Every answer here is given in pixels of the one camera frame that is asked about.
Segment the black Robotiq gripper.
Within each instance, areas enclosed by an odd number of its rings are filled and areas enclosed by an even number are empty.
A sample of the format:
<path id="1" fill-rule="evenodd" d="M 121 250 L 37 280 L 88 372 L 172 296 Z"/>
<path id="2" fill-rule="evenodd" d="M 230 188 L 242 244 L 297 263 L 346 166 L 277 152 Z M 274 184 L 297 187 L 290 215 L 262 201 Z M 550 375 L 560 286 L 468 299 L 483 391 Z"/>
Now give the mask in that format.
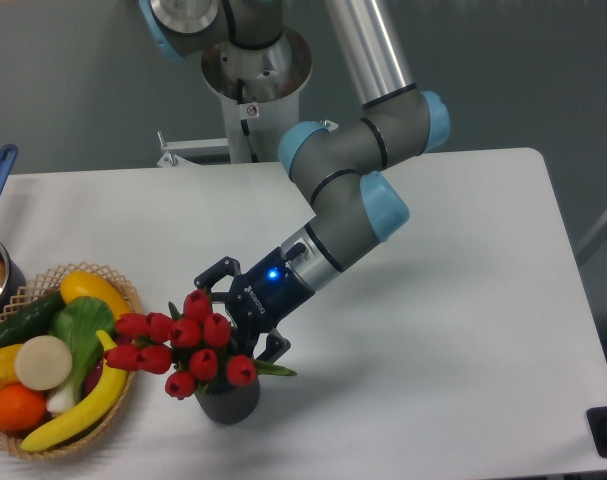
<path id="1" fill-rule="evenodd" d="M 301 280 L 288 264 L 282 249 L 274 249 L 246 273 L 241 274 L 238 260 L 226 256 L 194 278 L 197 290 L 203 290 L 212 302 L 225 302 L 234 321 L 244 353 L 256 360 L 275 364 L 290 348 L 291 342 L 276 328 L 278 323 L 309 300 L 315 291 Z M 213 287 L 225 277 L 234 278 L 229 292 Z M 259 336 L 267 333 L 264 350 L 256 355 Z"/>

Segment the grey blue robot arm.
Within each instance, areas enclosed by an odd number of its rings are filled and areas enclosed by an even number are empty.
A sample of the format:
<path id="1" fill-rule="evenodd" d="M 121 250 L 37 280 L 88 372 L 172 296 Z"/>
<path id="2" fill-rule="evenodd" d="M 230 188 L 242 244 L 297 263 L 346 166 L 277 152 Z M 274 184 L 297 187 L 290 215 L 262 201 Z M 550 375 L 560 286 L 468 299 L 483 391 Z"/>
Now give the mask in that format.
<path id="1" fill-rule="evenodd" d="M 421 91 L 410 73 L 383 1 L 326 5 L 363 115 L 334 127 L 301 121 L 299 95 L 312 69 L 305 39 L 283 22 L 279 1 L 143 1 L 153 39 L 171 58 L 193 53 L 219 97 L 234 163 L 279 162 L 313 218 L 247 271 L 224 258 L 196 278 L 212 289 L 235 326 L 232 349 L 276 361 L 289 342 L 278 323 L 339 274 L 385 242 L 409 217 L 384 171 L 431 151 L 449 136 L 440 97 Z"/>

